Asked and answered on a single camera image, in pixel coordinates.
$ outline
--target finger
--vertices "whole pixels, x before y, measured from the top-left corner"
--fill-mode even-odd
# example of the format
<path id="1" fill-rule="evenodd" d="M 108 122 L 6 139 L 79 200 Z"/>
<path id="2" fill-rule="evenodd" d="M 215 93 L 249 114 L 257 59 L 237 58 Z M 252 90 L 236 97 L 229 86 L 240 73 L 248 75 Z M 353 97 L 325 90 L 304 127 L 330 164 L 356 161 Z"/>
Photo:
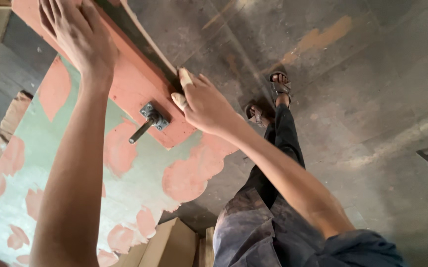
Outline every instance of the finger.
<path id="1" fill-rule="evenodd" d="M 41 26 L 45 29 L 47 33 L 51 35 L 52 38 L 56 38 L 56 32 L 54 31 L 54 22 L 51 22 L 45 11 L 44 4 L 39 2 L 39 19 L 41 21 Z"/>
<path id="2" fill-rule="evenodd" d="M 44 13 L 46 14 L 47 20 L 54 26 L 55 19 L 53 9 L 49 0 L 40 0 L 39 7 L 43 9 Z"/>
<path id="3" fill-rule="evenodd" d="M 206 76 L 204 76 L 202 73 L 199 74 L 199 80 L 201 80 L 201 82 L 205 83 L 206 85 L 209 85 L 209 86 L 212 86 L 212 87 L 214 86 L 211 83 L 211 81 Z"/>
<path id="4" fill-rule="evenodd" d="M 179 74 L 179 81 L 181 82 L 181 86 L 183 87 L 183 90 L 186 89 L 187 85 L 194 85 L 193 80 L 191 79 L 191 76 L 189 75 L 189 72 L 186 68 L 180 68 L 178 70 Z"/>
<path id="5" fill-rule="evenodd" d="M 176 106 L 179 107 L 183 112 L 188 107 L 186 97 L 180 93 L 171 94 L 171 99 L 175 102 Z"/>
<path id="6" fill-rule="evenodd" d="M 103 31 L 100 15 L 91 0 L 82 0 L 80 10 L 93 32 Z"/>
<path id="7" fill-rule="evenodd" d="M 51 5 L 54 21 L 57 22 L 61 18 L 61 9 L 55 0 L 49 0 L 49 3 Z"/>
<path id="8" fill-rule="evenodd" d="M 73 3 L 71 0 L 52 0 L 55 2 L 55 6 L 59 9 L 59 13 L 61 14 L 61 17 L 64 17 L 67 19 L 68 17 L 71 17 L 73 15 L 75 8 L 75 3 Z"/>
<path id="9" fill-rule="evenodd" d="M 191 78 L 191 80 L 193 81 L 193 84 L 196 87 L 201 87 L 206 85 L 205 83 L 201 82 L 201 80 L 199 80 L 198 77 L 194 76 L 194 74 L 192 74 L 189 70 L 187 71 L 187 73 L 189 74 L 189 77 Z"/>

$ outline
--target brown sandal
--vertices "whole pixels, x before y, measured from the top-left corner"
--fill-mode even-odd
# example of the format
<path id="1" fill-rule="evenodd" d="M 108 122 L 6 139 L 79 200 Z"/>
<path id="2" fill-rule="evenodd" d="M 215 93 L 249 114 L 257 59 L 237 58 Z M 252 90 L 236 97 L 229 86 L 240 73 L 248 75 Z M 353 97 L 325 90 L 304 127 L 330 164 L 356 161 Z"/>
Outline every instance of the brown sandal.
<path id="1" fill-rule="evenodd" d="M 252 114 L 250 113 L 250 110 L 252 109 L 252 107 L 255 106 L 255 115 L 252 116 Z M 245 114 L 246 117 L 249 121 L 258 124 L 258 126 L 266 128 L 267 125 L 264 125 L 262 123 L 262 115 L 263 115 L 263 110 L 261 108 L 259 108 L 257 105 L 254 105 L 253 103 L 248 104 L 245 107 Z"/>
<path id="2" fill-rule="evenodd" d="M 293 94 L 291 92 L 291 80 L 288 79 L 289 82 L 284 85 L 279 82 L 274 82 L 273 76 L 279 75 L 279 74 L 285 76 L 288 79 L 288 76 L 282 71 L 275 71 L 272 74 L 270 74 L 270 84 L 271 84 L 273 105 L 276 103 L 276 99 L 280 94 L 287 94 L 291 104 L 291 98 L 293 97 Z"/>

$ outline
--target dark trousers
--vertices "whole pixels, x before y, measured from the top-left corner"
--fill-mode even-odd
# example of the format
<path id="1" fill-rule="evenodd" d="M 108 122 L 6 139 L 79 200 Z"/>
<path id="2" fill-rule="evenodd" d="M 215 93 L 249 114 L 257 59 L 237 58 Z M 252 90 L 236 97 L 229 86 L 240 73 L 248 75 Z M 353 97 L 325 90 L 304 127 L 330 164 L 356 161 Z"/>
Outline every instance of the dark trousers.
<path id="1" fill-rule="evenodd" d="M 294 119 L 290 110 L 285 104 L 280 104 L 276 108 L 275 123 L 271 123 L 266 128 L 265 139 L 274 144 L 283 153 L 293 158 L 303 168 L 305 161 L 298 143 L 298 134 L 294 126 Z M 270 209 L 279 195 L 278 190 L 270 183 L 263 172 L 255 165 L 250 172 L 250 176 L 245 185 L 239 190 L 255 188 L 263 202 Z"/>

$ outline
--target concrete floor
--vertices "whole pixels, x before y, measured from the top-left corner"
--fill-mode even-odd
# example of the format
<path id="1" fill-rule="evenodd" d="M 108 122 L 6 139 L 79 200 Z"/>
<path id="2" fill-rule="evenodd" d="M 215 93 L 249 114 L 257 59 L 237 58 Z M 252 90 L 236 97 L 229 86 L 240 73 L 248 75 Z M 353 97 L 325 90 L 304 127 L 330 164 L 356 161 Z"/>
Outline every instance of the concrete floor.
<path id="1" fill-rule="evenodd" d="M 210 77 L 238 112 L 264 97 L 263 76 L 281 61 L 296 91 L 291 110 L 307 170 L 356 227 L 396 241 L 412 266 L 428 266 L 428 165 L 415 153 L 428 147 L 428 0 L 128 3 L 173 64 Z M 13 36 L 1 49 L 26 66 L 16 77 L 34 79 L 21 88 L 37 88 L 54 51 L 21 49 Z M 202 234 L 252 167 L 240 151 L 227 156 L 204 194 L 162 222 L 179 216 Z"/>

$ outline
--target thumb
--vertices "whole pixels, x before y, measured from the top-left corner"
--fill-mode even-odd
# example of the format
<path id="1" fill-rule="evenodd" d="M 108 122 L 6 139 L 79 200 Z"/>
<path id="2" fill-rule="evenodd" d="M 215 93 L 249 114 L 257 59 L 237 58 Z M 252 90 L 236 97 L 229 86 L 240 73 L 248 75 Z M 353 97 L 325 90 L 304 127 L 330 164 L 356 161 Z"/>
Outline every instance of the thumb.
<path id="1" fill-rule="evenodd" d="M 186 107 L 189 107 L 187 104 L 186 97 L 180 93 L 173 93 L 171 94 L 171 98 L 175 102 L 176 106 L 179 107 L 183 112 L 186 109 Z"/>

